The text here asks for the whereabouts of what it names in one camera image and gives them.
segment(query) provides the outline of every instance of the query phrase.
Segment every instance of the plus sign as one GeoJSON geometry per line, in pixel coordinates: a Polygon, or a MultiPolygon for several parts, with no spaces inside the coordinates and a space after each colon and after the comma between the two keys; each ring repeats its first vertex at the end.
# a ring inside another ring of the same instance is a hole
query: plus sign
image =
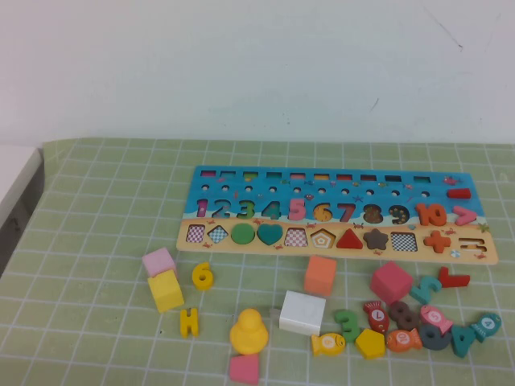
{"type": "Polygon", "coordinates": [[[451,239],[449,237],[442,237],[439,231],[431,232],[431,237],[424,239],[424,244],[428,247],[433,247],[435,253],[443,253],[445,247],[451,246],[451,239]]]}

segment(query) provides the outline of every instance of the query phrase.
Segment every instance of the teal heart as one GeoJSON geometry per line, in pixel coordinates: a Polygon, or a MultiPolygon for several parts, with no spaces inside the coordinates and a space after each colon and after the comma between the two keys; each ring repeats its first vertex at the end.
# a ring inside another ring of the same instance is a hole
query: teal heart
{"type": "Polygon", "coordinates": [[[257,229],[257,237],[259,237],[259,240],[266,245],[272,245],[273,243],[281,240],[282,227],[278,224],[261,224],[257,229]]]}

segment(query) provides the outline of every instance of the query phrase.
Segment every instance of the blue board section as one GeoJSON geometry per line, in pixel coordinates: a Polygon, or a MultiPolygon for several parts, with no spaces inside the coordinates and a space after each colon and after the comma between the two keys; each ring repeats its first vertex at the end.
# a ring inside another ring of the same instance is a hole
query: blue board section
{"type": "Polygon", "coordinates": [[[281,215],[287,216],[291,199],[304,199],[307,221],[315,221],[313,210],[321,203],[330,204],[334,219],[344,214],[338,204],[356,205],[350,222],[360,219],[368,205],[377,205],[383,216],[401,206],[410,218],[416,217],[418,203],[439,203],[446,213],[452,213],[452,208],[459,205],[484,216],[474,182],[467,173],[249,166],[198,166],[184,213],[196,215],[198,202],[207,200],[208,216],[224,207],[217,216],[226,210],[225,215],[234,217],[245,213],[241,201],[251,201],[256,216],[271,202],[278,202],[281,215]],[[449,199],[447,191],[458,188],[468,188],[472,197],[449,199]]]}

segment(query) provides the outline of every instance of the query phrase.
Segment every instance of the pink number 5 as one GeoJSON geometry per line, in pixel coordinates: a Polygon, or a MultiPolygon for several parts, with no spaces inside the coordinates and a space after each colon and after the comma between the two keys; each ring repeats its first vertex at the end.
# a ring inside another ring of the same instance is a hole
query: pink number 5
{"type": "Polygon", "coordinates": [[[290,200],[290,213],[288,219],[299,221],[306,217],[306,208],[304,207],[304,199],[291,199],[290,200]]]}

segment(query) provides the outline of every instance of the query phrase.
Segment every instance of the yellow fish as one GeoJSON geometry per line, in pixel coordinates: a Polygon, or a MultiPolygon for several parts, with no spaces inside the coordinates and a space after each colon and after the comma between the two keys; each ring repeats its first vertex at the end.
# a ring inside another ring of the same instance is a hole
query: yellow fish
{"type": "Polygon", "coordinates": [[[311,336],[311,347],[313,355],[317,356],[324,353],[328,356],[335,356],[341,353],[345,348],[345,338],[341,335],[330,333],[322,336],[311,336]]]}

